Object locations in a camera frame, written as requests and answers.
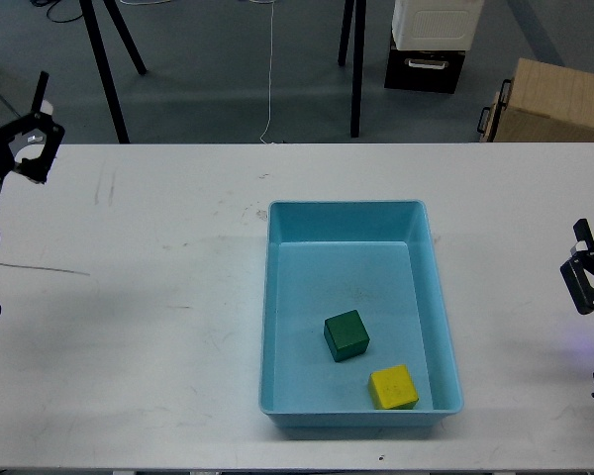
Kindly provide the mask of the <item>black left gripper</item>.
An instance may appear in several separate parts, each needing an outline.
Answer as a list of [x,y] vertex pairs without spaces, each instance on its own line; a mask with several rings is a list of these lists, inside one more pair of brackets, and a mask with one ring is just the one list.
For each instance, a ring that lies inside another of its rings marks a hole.
[[[52,118],[52,104],[45,99],[50,75],[41,71],[34,92],[31,113],[15,121],[0,126],[0,193],[3,182],[10,172],[25,176],[36,184],[45,184],[58,149],[63,140],[65,129]],[[15,159],[10,143],[18,135],[25,135],[39,130],[46,142],[35,158]]]

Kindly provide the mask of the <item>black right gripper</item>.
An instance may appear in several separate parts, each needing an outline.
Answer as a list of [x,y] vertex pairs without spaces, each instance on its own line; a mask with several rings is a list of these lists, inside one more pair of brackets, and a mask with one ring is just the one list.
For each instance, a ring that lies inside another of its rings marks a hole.
[[567,290],[580,315],[594,312],[594,286],[589,275],[594,278],[594,237],[588,220],[579,219],[573,225],[576,244],[570,257],[560,266]]

